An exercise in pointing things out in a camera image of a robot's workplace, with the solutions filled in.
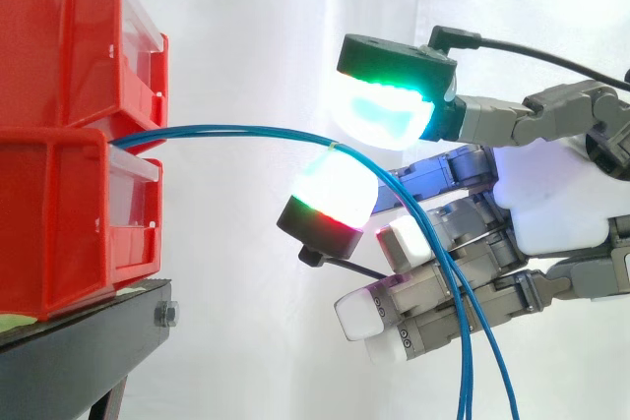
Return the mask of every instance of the stacked red bins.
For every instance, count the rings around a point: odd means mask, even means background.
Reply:
[[[0,314],[159,270],[161,167],[107,142],[165,126],[167,46],[137,0],[0,0]]]

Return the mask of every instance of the green led light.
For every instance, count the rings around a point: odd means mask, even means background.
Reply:
[[[299,176],[293,196],[336,221],[361,228],[376,204],[378,180],[354,158],[328,150]]]
[[[333,116],[353,138],[386,150],[404,150],[426,129],[434,105],[417,90],[366,83],[337,73]]]

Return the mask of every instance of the robotic hand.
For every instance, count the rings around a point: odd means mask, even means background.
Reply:
[[[431,54],[459,45],[445,45],[435,31],[431,42],[441,46]],[[553,298],[630,293],[630,105],[589,80],[523,104],[456,96],[450,106],[463,112],[459,134],[448,139],[470,145],[392,173],[418,201],[470,191],[428,215],[490,325],[541,312]],[[381,186],[373,213],[399,205]],[[347,339],[364,340],[379,363],[410,360],[459,336],[452,294],[412,218],[392,221],[377,238],[394,275],[335,304]],[[532,257],[564,260],[543,273],[525,269]],[[471,331],[479,331],[464,301]]]

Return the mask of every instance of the white fingertip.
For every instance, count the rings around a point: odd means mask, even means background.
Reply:
[[[370,360],[377,366],[407,361],[407,353],[396,327],[367,338],[365,348]]]
[[[429,242],[411,215],[393,220],[390,227],[412,268],[417,268],[434,258]]]
[[[335,311],[346,338],[359,341],[383,331],[384,325],[370,291],[355,290],[338,300]]]

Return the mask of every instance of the black cable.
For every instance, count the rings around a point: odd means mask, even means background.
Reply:
[[[630,92],[630,84],[607,76],[606,74],[599,73],[591,68],[582,66],[581,64],[574,63],[568,59],[560,58],[553,54],[539,49],[529,48],[522,44],[510,43],[509,41],[500,41],[497,39],[481,38],[478,41],[478,46],[482,48],[499,49],[501,51],[508,51],[510,53],[522,54],[524,56],[530,56],[531,58],[539,59],[540,61],[546,61],[547,63],[560,66],[561,68],[568,69],[578,74],[582,74],[588,78],[594,79],[604,84],[608,84],[614,88],[621,90],[627,90]]]
[[[326,258],[324,259],[324,263],[339,266],[340,268],[344,268],[345,270],[353,270],[354,272],[367,275],[368,277],[372,277],[374,279],[380,280],[387,277],[387,275],[381,274],[380,272],[377,272],[376,270],[369,270],[368,268],[364,268],[363,266],[359,266],[359,265],[356,265],[355,263],[351,263],[350,261],[346,261],[346,260],[341,260],[339,258]]]

